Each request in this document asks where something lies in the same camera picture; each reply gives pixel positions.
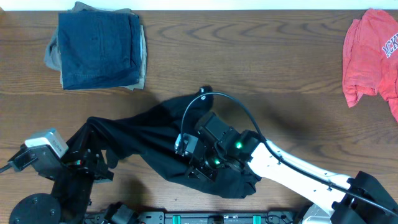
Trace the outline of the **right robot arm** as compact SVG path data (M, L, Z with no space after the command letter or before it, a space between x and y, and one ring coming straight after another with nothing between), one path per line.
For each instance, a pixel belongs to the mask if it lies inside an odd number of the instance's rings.
M254 131L237 132L212 112L195 132L179 134L175 142L175 152L190 158L194 177L214 181L230 168L280 183L313 203L298 223L397 223L397 202L365 172L350 177L321 169Z

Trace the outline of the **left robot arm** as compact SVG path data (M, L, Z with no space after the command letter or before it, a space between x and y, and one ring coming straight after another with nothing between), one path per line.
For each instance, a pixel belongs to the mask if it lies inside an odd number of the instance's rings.
M7 164L16 172L32 169L47 186L21 198L9 223L84 223L94 185L114 177L103 147L103 140L92 130L67 141L56 129L29 136Z

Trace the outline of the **black t-shirt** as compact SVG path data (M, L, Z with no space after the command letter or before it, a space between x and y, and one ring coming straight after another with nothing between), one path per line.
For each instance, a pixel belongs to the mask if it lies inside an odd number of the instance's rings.
M198 133L194 125L213 106L213 89L202 87L194 95L179 96L163 101L145 113L131 118L110 120L90 117L84 124L104 143L111 168L133 154L140 155L160 176L206 194L223 198L245 198L256 193L261 178L251 171L236 171L228 165L207 168L196 165L188 156L175 152L180 133Z

